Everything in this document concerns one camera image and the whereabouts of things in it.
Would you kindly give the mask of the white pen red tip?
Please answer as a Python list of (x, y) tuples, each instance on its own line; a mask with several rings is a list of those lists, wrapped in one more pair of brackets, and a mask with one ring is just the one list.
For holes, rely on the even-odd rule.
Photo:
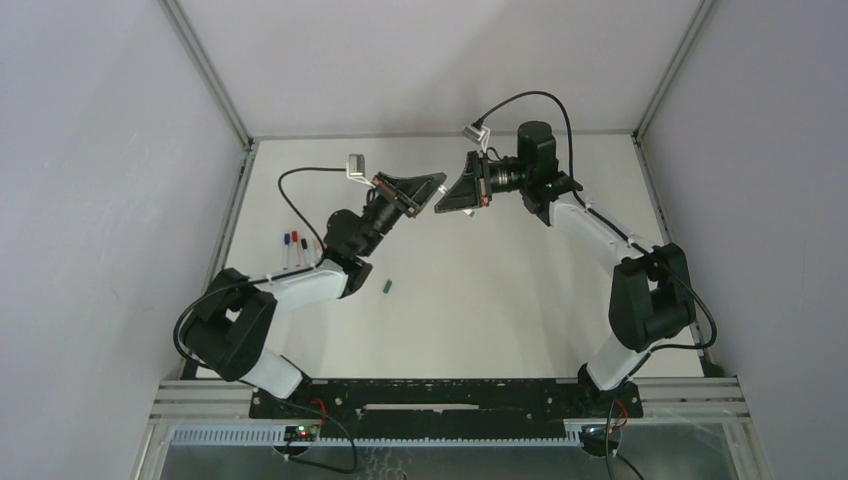
[(299, 253), (298, 253), (298, 248), (299, 248), (298, 242), (299, 242), (298, 232), (297, 231), (291, 231), (290, 232), (290, 243), (289, 243), (289, 260), (290, 260), (291, 266), (293, 268), (299, 268), (300, 264), (301, 264), (301, 261), (299, 259)]

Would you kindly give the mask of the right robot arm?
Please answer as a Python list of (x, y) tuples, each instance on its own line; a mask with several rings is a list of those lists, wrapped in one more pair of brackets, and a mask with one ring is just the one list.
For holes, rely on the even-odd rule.
[(525, 208), (544, 225), (567, 234), (611, 279), (611, 333), (582, 365), (578, 382), (593, 396), (625, 384), (657, 350), (674, 349), (674, 338), (696, 319), (696, 299), (682, 249), (653, 246), (620, 226), (581, 196), (581, 185), (561, 170), (549, 124), (528, 121), (517, 130), (517, 152), (491, 159), (490, 131), (481, 122), (464, 135), (477, 145), (457, 181), (435, 206), (438, 214), (490, 205), (499, 193), (517, 191)]

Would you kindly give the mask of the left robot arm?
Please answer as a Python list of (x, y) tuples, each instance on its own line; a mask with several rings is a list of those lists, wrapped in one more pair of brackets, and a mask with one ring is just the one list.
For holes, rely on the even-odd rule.
[(177, 352), (227, 382), (241, 382), (288, 399), (306, 379), (294, 363), (267, 347), (275, 320), (303, 307), (356, 293), (373, 267), (366, 262), (403, 217), (418, 216), (442, 189), (446, 174), (369, 181), (361, 212), (340, 209), (326, 223), (318, 259), (299, 270), (249, 277), (220, 271), (178, 316)]

